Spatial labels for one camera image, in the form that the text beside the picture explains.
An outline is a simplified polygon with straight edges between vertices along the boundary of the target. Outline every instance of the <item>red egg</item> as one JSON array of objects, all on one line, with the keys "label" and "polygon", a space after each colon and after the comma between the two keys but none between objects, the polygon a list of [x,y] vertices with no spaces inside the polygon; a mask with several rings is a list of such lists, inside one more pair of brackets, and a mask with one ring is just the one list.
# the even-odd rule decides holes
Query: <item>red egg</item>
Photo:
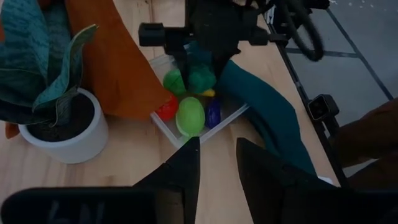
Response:
[{"label": "red egg", "polygon": [[168,121],[172,119],[178,110],[178,100],[172,95],[167,103],[162,105],[155,112],[162,119],[162,121]]}]

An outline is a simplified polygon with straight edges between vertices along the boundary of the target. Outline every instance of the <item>teal cloth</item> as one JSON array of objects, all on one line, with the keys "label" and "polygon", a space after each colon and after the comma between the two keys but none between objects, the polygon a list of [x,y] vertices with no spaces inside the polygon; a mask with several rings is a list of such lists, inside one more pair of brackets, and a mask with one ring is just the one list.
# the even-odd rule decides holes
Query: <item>teal cloth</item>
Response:
[{"label": "teal cloth", "polygon": [[[190,53],[210,64],[211,56],[190,44]],[[300,126],[293,106],[273,87],[230,60],[220,79],[217,91],[246,102],[251,108],[246,115],[264,139],[266,149],[309,174],[316,175],[310,156],[300,137]]]}]

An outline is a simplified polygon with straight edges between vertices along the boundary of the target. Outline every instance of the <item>wooden table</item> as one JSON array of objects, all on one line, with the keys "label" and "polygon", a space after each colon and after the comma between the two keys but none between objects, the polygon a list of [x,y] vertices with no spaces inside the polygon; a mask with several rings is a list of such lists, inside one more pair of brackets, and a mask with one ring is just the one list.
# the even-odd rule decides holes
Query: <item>wooden table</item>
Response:
[{"label": "wooden table", "polygon": [[[123,21],[138,43],[141,22],[182,26],[183,0],[114,0]],[[265,27],[263,19],[259,23]],[[233,61],[272,85],[294,106],[302,141],[318,175],[337,178],[308,118],[295,84],[275,44],[252,47],[241,42]],[[141,48],[147,59],[164,54],[161,48]],[[65,165],[40,152],[22,136],[6,140],[0,123],[0,202],[20,189],[36,186],[134,185],[166,161],[176,149],[151,122],[108,117],[109,143],[94,159]],[[239,181],[237,137],[264,144],[251,125],[238,118],[201,146],[201,180],[197,223],[252,223]]]}]

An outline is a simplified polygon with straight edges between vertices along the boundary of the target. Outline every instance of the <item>black cable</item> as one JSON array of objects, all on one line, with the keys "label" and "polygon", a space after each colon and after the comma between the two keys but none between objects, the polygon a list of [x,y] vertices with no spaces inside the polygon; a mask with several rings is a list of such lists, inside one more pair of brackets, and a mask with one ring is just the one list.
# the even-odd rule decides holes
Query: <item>black cable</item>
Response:
[{"label": "black cable", "polygon": [[[287,27],[291,32],[291,36],[293,41],[299,47],[299,49],[303,52],[303,54],[310,60],[316,62],[319,61],[324,54],[323,51],[323,43],[321,37],[317,31],[317,28],[313,25],[311,18],[308,16],[305,8],[302,6],[300,0],[271,0],[268,4],[266,4],[262,11],[268,11],[273,5],[276,5],[277,8],[280,9],[281,13],[284,15]],[[296,18],[302,21],[302,25],[304,29],[307,31],[310,36],[310,40],[313,45],[313,49],[309,49],[304,41],[299,36],[296,27],[294,26],[294,22],[290,16],[289,8],[293,10],[296,14]]]}]

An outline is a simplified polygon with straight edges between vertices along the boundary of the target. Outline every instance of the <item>purple toy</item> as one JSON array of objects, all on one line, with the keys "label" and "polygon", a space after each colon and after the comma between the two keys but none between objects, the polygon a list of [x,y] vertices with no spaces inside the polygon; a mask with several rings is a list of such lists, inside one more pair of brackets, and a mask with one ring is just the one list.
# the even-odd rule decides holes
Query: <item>purple toy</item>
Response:
[{"label": "purple toy", "polygon": [[213,98],[211,102],[207,105],[206,110],[206,122],[207,128],[214,128],[221,122],[221,105],[220,102]]}]

